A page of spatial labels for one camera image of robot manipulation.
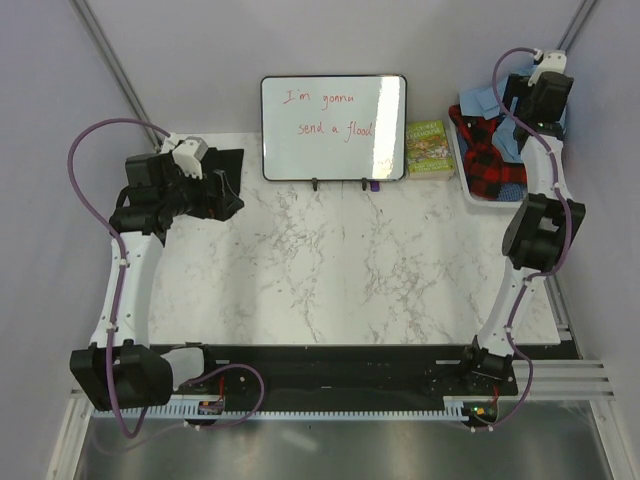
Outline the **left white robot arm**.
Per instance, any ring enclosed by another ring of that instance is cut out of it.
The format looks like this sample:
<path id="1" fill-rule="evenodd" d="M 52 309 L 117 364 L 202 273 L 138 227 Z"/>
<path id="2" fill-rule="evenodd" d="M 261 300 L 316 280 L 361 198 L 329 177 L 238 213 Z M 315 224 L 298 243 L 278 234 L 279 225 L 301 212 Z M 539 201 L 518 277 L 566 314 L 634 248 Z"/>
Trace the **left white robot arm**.
<path id="1" fill-rule="evenodd" d="M 184 381 L 198 393 L 218 385 L 218 367 L 198 349 L 175 357 L 151 349 L 151 290 L 176 217 L 224 222 L 243 208 L 243 158 L 241 149 L 210 148 L 200 179 L 183 173 L 170 153 L 126 160 L 128 184 L 109 219 L 117 235 L 103 310 L 88 347 L 70 358 L 71 373 L 97 410 L 111 410 L 113 401 L 122 410 L 164 405 Z"/>

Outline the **light blue long sleeve shirt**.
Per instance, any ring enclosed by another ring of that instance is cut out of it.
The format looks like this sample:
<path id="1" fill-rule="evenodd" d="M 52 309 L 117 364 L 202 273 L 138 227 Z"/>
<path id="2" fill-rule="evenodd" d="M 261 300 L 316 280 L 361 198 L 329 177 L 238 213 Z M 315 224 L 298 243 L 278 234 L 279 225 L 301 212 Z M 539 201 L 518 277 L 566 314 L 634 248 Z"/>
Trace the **light blue long sleeve shirt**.
<path id="1" fill-rule="evenodd" d="M 459 94 L 457 105 L 463 117 L 464 124 L 472 120 L 498 120 L 497 127 L 490 134 L 491 144 L 497 149 L 503 162 L 507 166 L 523 166 L 524 163 L 518 150 L 518 143 L 513 137 L 516 124 L 507 119 L 502 126 L 504 116 L 500 110 L 491 87 L 479 87 L 463 91 Z"/>

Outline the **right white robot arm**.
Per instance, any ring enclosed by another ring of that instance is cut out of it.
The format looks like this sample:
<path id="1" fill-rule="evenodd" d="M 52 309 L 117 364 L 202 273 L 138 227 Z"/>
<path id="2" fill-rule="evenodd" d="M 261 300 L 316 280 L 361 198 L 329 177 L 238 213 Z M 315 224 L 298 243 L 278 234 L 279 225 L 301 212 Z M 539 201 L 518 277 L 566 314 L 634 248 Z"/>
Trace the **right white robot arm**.
<path id="1" fill-rule="evenodd" d="M 586 215 L 564 180 L 560 119 L 571 77 L 547 71 L 531 78 L 512 75 L 503 104 L 516 118 L 514 137 L 527 174 L 527 194 L 508 225 L 502 254 L 505 270 L 488 320 L 465 349 L 458 381 L 467 392 L 486 388 L 502 395 L 518 390 L 512 363 L 515 333 L 543 278 L 555 274 Z"/>

